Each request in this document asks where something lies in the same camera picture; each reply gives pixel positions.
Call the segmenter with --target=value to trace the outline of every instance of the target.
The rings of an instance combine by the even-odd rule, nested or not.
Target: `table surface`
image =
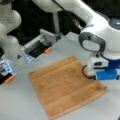
[[[53,45],[51,53],[40,55],[22,68],[12,83],[1,85],[0,120],[49,120],[28,73],[71,55],[77,56],[86,64],[90,52],[80,46],[78,35],[70,32]],[[56,120],[118,120],[120,81],[102,81],[102,83],[108,87],[102,97]]]

